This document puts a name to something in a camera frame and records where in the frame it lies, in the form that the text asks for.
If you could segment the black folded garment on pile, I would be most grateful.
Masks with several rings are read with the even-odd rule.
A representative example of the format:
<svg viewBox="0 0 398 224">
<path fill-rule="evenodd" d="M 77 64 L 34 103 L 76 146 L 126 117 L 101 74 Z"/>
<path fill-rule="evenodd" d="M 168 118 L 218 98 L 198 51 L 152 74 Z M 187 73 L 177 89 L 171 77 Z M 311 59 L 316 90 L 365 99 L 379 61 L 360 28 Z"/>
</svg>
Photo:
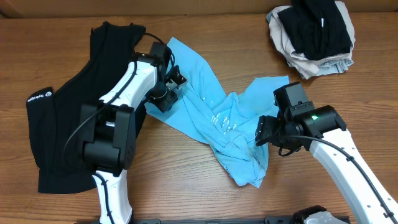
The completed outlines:
<svg viewBox="0 0 398 224">
<path fill-rule="evenodd" d="M 351 39 L 334 0 L 292 0 L 292 6 L 278 17 L 295 51 L 309 60 L 351 51 Z"/>
</svg>

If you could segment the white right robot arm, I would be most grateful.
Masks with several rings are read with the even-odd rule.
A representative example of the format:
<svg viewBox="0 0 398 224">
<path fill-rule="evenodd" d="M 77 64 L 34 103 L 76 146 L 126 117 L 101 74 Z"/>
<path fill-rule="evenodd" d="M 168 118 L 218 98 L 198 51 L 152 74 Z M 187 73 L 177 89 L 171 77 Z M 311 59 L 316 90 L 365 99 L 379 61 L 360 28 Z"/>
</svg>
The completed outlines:
<svg viewBox="0 0 398 224">
<path fill-rule="evenodd" d="M 358 223 L 397 223 L 397 202 L 359 153 L 334 107 L 314 107 L 299 82 L 273 94 L 279 112 L 259 118 L 256 145 L 270 143 L 281 157 L 305 149 L 328 172 Z"/>
</svg>

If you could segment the black shirt with logo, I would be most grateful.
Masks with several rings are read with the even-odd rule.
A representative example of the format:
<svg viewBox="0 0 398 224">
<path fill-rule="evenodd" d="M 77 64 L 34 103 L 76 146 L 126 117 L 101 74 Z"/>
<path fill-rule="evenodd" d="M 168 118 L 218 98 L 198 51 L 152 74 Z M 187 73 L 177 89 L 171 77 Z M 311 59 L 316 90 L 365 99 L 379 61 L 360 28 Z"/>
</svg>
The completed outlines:
<svg viewBox="0 0 398 224">
<path fill-rule="evenodd" d="M 43 194 L 75 194 L 96 188 L 91 173 L 79 160 L 76 137 L 83 103 L 109 92 L 127 70 L 133 48 L 146 28 L 104 22 L 92 29 L 90 59 L 60 89 L 43 88 L 26 101 L 29 139 L 39 168 L 38 191 Z"/>
</svg>

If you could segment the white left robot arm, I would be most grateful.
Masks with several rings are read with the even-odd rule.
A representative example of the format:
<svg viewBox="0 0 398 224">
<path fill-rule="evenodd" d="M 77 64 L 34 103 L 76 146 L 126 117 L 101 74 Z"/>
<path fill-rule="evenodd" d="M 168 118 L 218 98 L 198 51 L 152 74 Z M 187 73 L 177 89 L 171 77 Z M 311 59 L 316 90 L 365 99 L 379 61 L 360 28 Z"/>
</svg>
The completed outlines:
<svg viewBox="0 0 398 224">
<path fill-rule="evenodd" d="M 133 54 L 125 74 L 107 94 L 82 105 L 78 149 L 98 189 L 98 223 L 133 223 L 127 170 L 136 151 L 137 109 L 149 102 L 162 113 L 170 110 L 186 82 L 171 49 L 154 42 L 148 54 Z"/>
</svg>

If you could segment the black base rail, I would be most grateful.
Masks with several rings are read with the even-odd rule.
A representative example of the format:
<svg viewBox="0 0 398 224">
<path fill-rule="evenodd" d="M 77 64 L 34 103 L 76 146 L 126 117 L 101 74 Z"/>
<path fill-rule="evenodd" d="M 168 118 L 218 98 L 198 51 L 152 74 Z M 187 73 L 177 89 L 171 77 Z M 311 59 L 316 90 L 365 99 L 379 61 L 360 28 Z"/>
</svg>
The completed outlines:
<svg viewBox="0 0 398 224">
<path fill-rule="evenodd" d="M 251 219 L 220 219 L 220 220 L 172 220 L 159 219 L 134 220 L 134 224 L 293 224 L 289 216 L 251 218 Z"/>
</svg>

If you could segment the beige folded garment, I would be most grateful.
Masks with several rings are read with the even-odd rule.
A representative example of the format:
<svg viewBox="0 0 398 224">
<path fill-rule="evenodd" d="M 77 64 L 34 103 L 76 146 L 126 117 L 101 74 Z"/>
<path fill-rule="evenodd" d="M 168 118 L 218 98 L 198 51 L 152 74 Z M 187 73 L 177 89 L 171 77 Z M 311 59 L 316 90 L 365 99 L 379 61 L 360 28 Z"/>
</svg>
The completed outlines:
<svg viewBox="0 0 398 224">
<path fill-rule="evenodd" d="M 327 57 L 321 60 L 309 60 L 303 53 L 297 53 L 278 16 L 279 12 L 289 8 L 290 6 L 275 7 L 270 13 L 268 13 L 266 19 L 269 25 L 270 37 L 276 50 L 285 57 L 287 65 L 295 68 L 302 78 L 308 80 L 312 77 L 318 77 L 315 74 L 318 72 L 318 65 L 322 63 L 322 60 L 324 59 L 352 59 L 352 52 Z"/>
</svg>

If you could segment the light blue t-shirt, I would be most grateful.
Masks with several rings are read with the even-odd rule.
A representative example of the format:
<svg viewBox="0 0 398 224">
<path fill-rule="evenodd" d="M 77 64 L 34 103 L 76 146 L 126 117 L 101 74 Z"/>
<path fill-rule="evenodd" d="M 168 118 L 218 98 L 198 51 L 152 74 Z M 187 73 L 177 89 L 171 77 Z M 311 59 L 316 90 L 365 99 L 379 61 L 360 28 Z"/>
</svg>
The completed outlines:
<svg viewBox="0 0 398 224">
<path fill-rule="evenodd" d="M 289 83 L 287 76 L 255 78 L 241 94 L 226 94 L 208 62 L 176 38 L 168 42 L 175 62 L 188 82 L 178 100 L 161 112 L 146 103 L 147 113 L 188 137 L 208 144 L 218 162 L 238 186 L 260 187 L 269 163 L 266 145 L 257 146 L 260 116 L 276 116 L 273 91 Z"/>
</svg>

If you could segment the grey patterned folded garment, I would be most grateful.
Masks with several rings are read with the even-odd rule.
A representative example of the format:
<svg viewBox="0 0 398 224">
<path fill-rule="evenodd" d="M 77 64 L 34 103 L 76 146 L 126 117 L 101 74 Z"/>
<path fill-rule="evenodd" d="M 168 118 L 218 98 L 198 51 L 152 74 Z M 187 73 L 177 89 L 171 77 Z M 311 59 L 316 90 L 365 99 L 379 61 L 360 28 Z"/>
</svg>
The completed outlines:
<svg viewBox="0 0 398 224">
<path fill-rule="evenodd" d="M 318 72 L 315 75 L 321 76 L 331 75 L 334 73 L 345 73 L 352 64 L 354 64 L 354 61 L 348 58 L 327 58 L 322 60 L 322 63 L 318 65 Z"/>
</svg>

